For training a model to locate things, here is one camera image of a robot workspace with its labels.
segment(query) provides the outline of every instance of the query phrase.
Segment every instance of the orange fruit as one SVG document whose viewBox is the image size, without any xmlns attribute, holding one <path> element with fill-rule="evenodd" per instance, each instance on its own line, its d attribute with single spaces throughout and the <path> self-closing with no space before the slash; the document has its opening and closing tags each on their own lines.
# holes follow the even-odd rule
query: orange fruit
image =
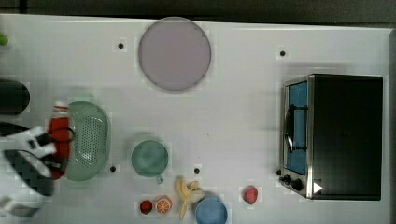
<svg viewBox="0 0 396 224">
<path fill-rule="evenodd" d="M 155 209 L 157 209 L 157 212 L 160 214 L 165 214 L 169 212 L 171 208 L 172 208 L 172 201 L 167 196 L 161 197 L 161 199 L 155 203 Z"/>
</svg>

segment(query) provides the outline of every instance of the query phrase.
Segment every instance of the toaster oven handle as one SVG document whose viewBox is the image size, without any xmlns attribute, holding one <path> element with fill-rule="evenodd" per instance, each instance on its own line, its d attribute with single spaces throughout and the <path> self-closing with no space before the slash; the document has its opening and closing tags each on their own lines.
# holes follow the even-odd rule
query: toaster oven handle
<svg viewBox="0 0 396 224">
<path fill-rule="evenodd" d="M 294 111 L 295 110 L 307 110 L 307 106 L 303 107 L 298 107 L 295 105 L 290 105 L 288 109 L 288 113 L 286 114 L 285 117 L 285 127 L 284 127 L 284 134 L 285 134 L 285 142 L 286 145 L 288 146 L 288 150 L 293 152 L 295 147 L 293 146 L 293 141 L 294 141 Z"/>
</svg>

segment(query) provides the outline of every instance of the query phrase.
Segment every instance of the white table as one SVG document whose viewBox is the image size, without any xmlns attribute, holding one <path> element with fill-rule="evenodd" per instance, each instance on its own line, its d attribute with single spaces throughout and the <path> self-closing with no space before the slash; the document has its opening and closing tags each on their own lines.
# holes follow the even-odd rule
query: white table
<svg viewBox="0 0 396 224">
<path fill-rule="evenodd" d="M 175 177 L 198 178 L 229 209 L 228 223 L 389 222 L 389 30 L 197 22 L 211 42 L 212 64 L 199 87 L 168 94 L 142 74 L 136 59 L 141 35 L 154 21 L 0 15 L 0 76 L 25 83 L 32 101 L 17 117 L 48 125 L 54 100 L 90 92 L 111 118 L 111 155 L 85 189 L 66 179 L 30 223 L 181 223 Z M 123 43 L 126 48 L 118 49 Z M 279 52 L 286 51 L 285 57 Z M 277 183 L 280 93 L 285 80 L 312 73 L 381 75 L 385 80 L 382 200 L 307 201 Z M 154 133 L 168 145 L 171 164 L 158 186 L 129 164 L 134 138 Z M 115 165 L 118 171 L 109 172 Z M 201 173 L 193 169 L 200 166 Z M 254 206 L 240 192 L 260 189 Z M 138 202 L 168 194 L 164 217 L 138 213 Z M 183 223 L 194 223 L 192 209 Z"/>
</svg>

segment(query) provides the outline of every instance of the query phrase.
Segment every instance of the green colander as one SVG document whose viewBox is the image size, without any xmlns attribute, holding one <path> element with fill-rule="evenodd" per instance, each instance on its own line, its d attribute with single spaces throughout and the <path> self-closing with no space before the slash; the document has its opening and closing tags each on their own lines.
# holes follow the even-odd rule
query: green colander
<svg viewBox="0 0 396 224">
<path fill-rule="evenodd" d="M 108 160 L 108 119 L 101 108 L 88 101 L 75 101 L 69 105 L 69 110 L 76 137 L 71 144 L 66 177 L 74 181 L 89 180 Z"/>
</svg>

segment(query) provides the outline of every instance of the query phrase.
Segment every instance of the blue cup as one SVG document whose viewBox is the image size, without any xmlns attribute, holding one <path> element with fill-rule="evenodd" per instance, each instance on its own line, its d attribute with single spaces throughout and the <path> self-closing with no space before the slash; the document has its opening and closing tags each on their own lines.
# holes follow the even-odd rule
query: blue cup
<svg viewBox="0 0 396 224">
<path fill-rule="evenodd" d="M 198 224 L 225 224 L 227 217 L 227 208 L 218 197 L 203 198 L 195 209 Z"/>
</svg>

